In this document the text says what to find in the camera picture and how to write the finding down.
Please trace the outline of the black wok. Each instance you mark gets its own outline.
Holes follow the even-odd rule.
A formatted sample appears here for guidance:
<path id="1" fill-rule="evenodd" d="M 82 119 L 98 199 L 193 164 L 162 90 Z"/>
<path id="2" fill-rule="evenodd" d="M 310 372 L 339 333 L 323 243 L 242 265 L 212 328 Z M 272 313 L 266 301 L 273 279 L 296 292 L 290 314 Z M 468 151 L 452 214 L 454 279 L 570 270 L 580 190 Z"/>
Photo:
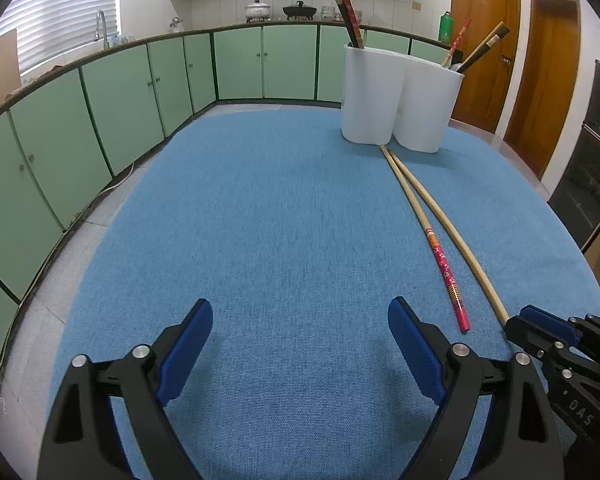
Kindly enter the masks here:
<path id="1" fill-rule="evenodd" d="M 284 6 L 283 12 L 288 21 L 312 21 L 317 8 L 305 4 L 302 0 L 298 0 L 292 6 Z"/>

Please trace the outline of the green lower kitchen cabinets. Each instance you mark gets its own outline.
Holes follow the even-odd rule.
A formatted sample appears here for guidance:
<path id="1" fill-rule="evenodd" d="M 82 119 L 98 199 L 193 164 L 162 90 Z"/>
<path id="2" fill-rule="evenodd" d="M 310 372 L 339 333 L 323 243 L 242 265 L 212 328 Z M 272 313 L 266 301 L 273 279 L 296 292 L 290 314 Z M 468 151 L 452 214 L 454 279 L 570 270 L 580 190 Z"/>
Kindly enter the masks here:
<path id="1" fill-rule="evenodd" d="M 112 179 L 166 154 L 114 229 L 87 285 L 86 322 L 128 339 L 199 297 L 232 308 L 302 292 L 381 300 L 426 259 L 399 221 L 378 145 L 316 110 L 202 119 L 189 36 L 70 65 L 0 107 L 0 363 L 24 296 Z"/>

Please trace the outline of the red orange bamboo chopstick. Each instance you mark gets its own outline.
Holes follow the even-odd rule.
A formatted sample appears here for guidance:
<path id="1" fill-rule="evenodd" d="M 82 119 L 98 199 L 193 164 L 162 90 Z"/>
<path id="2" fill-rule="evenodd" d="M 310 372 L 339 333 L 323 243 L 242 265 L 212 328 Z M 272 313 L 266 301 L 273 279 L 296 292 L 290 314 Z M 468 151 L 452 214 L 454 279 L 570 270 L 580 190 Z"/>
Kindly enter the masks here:
<path id="1" fill-rule="evenodd" d="M 470 322 L 465 310 L 463 299 L 460 296 L 460 291 L 458 290 L 454 275 L 449 266 L 448 260 L 446 260 L 444 251 L 437 239 L 437 235 L 432 229 L 432 226 L 420 206 L 418 199 L 415 196 L 415 193 L 411 189 L 410 185 L 407 183 L 404 175 L 400 171 L 398 165 L 394 161 L 393 157 L 390 155 L 389 151 L 381 145 L 380 147 L 381 153 L 384 155 L 385 160 L 388 162 L 392 172 L 396 176 L 396 180 L 400 183 L 400 187 L 402 188 L 408 202 L 410 203 L 414 214 L 424 231 L 426 236 L 428 245 L 431 249 L 432 254 L 434 255 L 434 260 L 436 260 L 437 266 L 440 270 L 442 280 L 444 281 L 445 288 L 448 291 L 452 308 L 454 310 L 454 314 L 457 320 L 458 327 L 460 328 L 460 332 L 462 334 L 466 334 L 470 330 Z"/>

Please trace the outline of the white window blind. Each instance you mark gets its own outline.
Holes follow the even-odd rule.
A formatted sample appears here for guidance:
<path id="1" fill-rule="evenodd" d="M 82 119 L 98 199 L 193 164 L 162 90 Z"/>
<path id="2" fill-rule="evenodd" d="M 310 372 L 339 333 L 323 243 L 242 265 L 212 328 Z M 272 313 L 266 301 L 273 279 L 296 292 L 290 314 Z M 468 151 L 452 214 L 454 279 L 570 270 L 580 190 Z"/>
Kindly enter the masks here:
<path id="1" fill-rule="evenodd" d="M 118 36 L 118 0 L 12 0 L 0 17 L 0 36 L 17 31 L 23 72 L 94 41 L 96 12 L 106 14 L 109 40 Z"/>

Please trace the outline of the right wooden door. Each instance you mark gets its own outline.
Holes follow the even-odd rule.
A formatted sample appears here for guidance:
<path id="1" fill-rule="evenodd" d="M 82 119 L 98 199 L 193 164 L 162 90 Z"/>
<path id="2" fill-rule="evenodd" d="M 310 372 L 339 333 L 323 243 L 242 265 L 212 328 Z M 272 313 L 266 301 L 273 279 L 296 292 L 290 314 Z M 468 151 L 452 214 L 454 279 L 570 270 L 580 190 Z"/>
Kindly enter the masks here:
<path id="1" fill-rule="evenodd" d="M 505 142 L 544 174 L 568 115 L 580 61 L 577 0 L 531 0 L 524 68 Z"/>

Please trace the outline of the white cooking pot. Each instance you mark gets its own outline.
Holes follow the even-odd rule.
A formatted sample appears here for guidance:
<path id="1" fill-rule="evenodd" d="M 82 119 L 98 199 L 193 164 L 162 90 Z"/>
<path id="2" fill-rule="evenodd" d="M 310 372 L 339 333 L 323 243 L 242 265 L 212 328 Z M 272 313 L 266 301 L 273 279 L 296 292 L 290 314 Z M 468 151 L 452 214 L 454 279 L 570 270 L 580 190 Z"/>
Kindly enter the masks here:
<path id="1" fill-rule="evenodd" d="M 245 5 L 245 19 L 247 23 L 267 22 L 271 19 L 271 6 L 261 0 L 253 0 Z"/>

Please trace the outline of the blue table mat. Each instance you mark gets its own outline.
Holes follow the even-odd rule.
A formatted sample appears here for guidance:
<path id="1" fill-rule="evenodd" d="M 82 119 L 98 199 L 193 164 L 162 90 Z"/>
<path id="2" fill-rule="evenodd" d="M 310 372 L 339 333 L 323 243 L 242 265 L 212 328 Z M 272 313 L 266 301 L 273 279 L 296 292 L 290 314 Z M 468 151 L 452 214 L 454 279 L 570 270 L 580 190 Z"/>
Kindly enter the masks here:
<path id="1" fill-rule="evenodd" d="M 506 160 L 344 140 L 336 110 L 200 118 L 144 173 L 58 350 L 42 479 L 556 478 L 535 306 L 600 316 Z"/>

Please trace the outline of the red handled bamboo chopstick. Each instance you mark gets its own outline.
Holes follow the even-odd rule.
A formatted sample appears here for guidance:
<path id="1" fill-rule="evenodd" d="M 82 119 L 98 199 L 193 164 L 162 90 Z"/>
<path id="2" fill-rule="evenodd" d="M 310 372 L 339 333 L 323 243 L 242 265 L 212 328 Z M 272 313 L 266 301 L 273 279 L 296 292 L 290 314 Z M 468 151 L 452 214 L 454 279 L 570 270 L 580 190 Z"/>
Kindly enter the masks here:
<path id="1" fill-rule="evenodd" d="M 465 32 L 467 32 L 467 29 L 470 27 L 472 21 L 472 17 L 470 16 L 466 22 L 464 23 L 464 25 L 460 28 L 460 31 L 458 32 L 458 34 L 456 35 L 455 39 L 453 40 L 451 47 L 449 48 L 448 53 L 445 55 L 445 58 L 443 59 L 441 66 L 442 67 L 449 67 L 452 63 L 452 57 L 455 53 L 455 51 L 457 50 L 458 46 L 460 45 L 460 43 L 462 42 Z"/>

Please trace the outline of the white double utensil holder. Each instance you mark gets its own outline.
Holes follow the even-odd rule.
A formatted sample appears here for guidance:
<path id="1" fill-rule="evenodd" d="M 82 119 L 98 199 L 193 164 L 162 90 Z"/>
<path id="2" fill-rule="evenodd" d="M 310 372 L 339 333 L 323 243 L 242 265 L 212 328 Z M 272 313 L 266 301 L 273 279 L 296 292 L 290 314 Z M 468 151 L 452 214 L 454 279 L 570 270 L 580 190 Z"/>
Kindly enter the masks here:
<path id="1" fill-rule="evenodd" d="M 356 144 L 434 154 L 464 75 L 438 63 L 376 48 L 344 47 L 340 130 Z"/>

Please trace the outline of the black oven cabinet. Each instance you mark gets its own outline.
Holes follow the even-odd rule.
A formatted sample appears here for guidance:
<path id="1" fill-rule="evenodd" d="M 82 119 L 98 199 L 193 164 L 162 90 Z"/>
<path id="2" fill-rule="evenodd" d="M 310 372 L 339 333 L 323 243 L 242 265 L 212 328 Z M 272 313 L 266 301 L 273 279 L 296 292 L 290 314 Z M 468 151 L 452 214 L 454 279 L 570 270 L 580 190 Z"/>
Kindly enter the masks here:
<path id="1" fill-rule="evenodd" d="M 548 204 L 586 252 L 600 234 L 600 62 L 578 142 Z"/>

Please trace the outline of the chrome sink faucet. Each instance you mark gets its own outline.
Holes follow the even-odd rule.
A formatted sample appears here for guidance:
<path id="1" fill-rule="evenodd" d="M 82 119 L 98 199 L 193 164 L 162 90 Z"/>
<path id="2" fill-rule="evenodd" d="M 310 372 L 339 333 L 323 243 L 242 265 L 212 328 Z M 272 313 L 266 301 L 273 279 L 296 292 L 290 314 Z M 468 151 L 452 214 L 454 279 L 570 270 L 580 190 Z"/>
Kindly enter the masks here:
<path id="1" fill-rule="evenodd" d="M 94 41 L 100 41 L 104 50 L 108 50 L 110 47 L 106 14 L 103 10 L 98 10 L 96 12 Z"/>

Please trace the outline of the green bottle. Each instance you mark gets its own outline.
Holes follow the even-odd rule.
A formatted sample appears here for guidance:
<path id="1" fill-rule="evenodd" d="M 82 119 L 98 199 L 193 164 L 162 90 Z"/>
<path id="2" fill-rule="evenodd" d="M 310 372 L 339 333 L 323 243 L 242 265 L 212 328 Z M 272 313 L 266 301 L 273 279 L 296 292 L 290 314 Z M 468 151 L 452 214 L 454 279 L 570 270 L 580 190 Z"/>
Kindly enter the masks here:
<path id="1" fill-rule="evenodd" d="M 450 11 L 445 11 L 440 16 L 438 41 L 447 46 L 452 42 L 454 21 Z"/>

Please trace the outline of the small kettle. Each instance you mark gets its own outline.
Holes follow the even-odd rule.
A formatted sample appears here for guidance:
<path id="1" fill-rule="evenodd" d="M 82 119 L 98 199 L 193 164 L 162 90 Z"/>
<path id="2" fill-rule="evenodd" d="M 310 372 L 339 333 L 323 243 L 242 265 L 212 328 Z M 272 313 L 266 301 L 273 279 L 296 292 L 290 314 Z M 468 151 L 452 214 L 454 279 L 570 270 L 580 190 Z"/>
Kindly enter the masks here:
<path id="1" fill-rule="evenodd" d="M 174 18 L 172 18 L 169 27 L 172 34 L 174 34 L 174 32 L 182 32 L 184 30 L 184 25 L 178 16 L 174 16 Z"/>

